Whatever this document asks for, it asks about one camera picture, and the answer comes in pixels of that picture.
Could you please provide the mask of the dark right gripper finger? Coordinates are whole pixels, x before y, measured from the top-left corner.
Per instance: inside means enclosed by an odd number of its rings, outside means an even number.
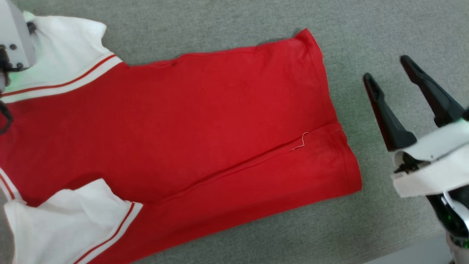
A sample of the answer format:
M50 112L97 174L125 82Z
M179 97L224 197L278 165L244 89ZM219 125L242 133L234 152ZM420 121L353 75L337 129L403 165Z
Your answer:
M363 83L388 152L414 145L417 138L394 115L385 101L384 92L370 73L364 74Z
M408 55L402 55L400 63L410 81L419 87L427 100L438 128L456 122L465 115L466 110Z

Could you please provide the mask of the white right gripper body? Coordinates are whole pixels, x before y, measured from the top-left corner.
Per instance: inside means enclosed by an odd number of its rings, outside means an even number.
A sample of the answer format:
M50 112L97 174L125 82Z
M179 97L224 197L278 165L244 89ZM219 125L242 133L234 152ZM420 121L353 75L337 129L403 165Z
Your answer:
M415 172L391 175L400 197L440 194L464 187L469 183L469 124L461 119L430 134L414 145L392 154L395 166L403 164L404 154L421 164Z

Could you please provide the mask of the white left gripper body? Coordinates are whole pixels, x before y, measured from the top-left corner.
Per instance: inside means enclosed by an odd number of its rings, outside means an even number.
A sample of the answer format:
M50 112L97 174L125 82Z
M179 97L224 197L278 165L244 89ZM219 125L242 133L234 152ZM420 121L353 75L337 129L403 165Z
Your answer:
M19 72L37 63L31 35L36 26L10 0L0 1L0 68Z

